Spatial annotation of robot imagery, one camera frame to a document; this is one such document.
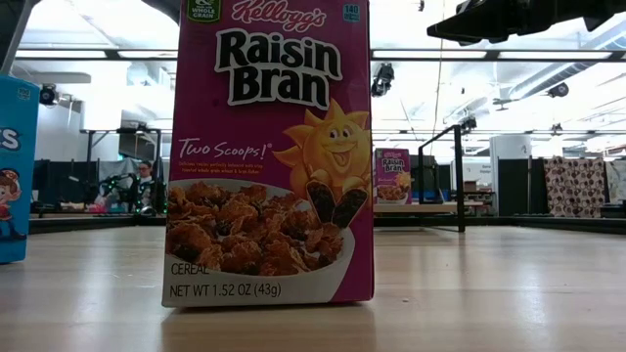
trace table surface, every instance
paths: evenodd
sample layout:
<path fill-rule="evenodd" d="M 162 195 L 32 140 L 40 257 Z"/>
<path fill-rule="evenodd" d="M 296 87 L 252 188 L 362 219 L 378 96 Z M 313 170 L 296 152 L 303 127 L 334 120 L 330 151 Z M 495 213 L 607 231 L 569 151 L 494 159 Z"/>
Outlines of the table surface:
<path fill-rule="evenodd" d="M 466 201 L 464 206 L 481 206 L 482 201 Z M 455 201 L 446 201 L 441 204 L 375 204 L 375 213 L 430 213 L 430 212 L 457 212 Z"/>
<path fill-rule="evenodd" d="M 377 231 L 376 297 L 165 309 L 163 228 L 35 235 L 0 266 L 0 351 L 624 351 L 626 238 Z"/>

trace patterned fabric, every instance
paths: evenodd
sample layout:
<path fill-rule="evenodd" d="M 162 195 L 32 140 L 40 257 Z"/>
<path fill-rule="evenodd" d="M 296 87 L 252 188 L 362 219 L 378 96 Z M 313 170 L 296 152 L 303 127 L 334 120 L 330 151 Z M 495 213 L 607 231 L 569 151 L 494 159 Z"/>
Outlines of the patterned fabric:
<path fill-rule="evenodd" d="M 621 204 L 626 200 L 626 160 L 616 160 L 606 164 L 608 198 L 611 204 Z"/>
<path fill-rule="evenodd" d="M 548 208 L 557 217 L 600 217 L 604 205 L 604 161 L 602 159 L 544 160 Z"/>

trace cartoon sun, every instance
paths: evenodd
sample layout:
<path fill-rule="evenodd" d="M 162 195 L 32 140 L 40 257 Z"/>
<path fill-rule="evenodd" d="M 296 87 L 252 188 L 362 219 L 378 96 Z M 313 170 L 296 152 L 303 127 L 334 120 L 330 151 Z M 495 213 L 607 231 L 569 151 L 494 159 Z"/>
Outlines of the cartoon sun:
<path fill-rule="evenodd" d="M 295 146 L 274 152 L 274 156 L 292 168 L 291 188 L 297 196 L 306 198 L 306 184 L 311 180 L 328 185 L 335 199 L 355 188 L 370 192 L 372 142 L 368 116 L 367 111 L 345 114 L 331 100 L 324 119 L 307 110 L 303 125 L 284 131 Z"/>

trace raisin bran cereal box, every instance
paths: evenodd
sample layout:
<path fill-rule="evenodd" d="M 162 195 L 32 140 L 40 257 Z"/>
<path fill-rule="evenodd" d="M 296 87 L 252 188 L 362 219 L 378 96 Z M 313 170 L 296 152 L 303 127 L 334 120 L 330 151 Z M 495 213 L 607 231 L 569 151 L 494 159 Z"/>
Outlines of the raisin bran cereal box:
<path fill-rule="evenodd" d="M 372 298 L 367 2 L 182 13 L 163 305 Z"/>
<path fill-rule="evenodd" d="M 408 150 L 376 149 L 374 193 L 377 204 L 411 204 L 411 155 Z"/>

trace ceiling light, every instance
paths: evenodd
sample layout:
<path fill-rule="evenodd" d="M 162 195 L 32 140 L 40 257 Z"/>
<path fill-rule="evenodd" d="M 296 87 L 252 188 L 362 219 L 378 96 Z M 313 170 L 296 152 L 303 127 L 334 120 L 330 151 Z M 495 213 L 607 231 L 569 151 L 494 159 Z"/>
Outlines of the ceiling light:
<path fill-rule="evenodd" d="M 500 59 L 507 60 L 601 60 L 611 55 L 608 52 L 573 52 L 573 51 L 554 51 L 554 52 L 502 52 Z"/>
<path fill-rule="evenodd" d="M 178 59 L 178 52 L 175 50 L 121 50 L 117 52 L 124 59 Z"/>
<path fill-rule="evenodd" d="M 482 59 L 487 54 L 483 50 L 374 50 L 373 58 L 394 59 Z"/>
<path fill-rule="evenodd" d="M 106 59 L 101 50 L 18 50 L 16 59 Z"/>

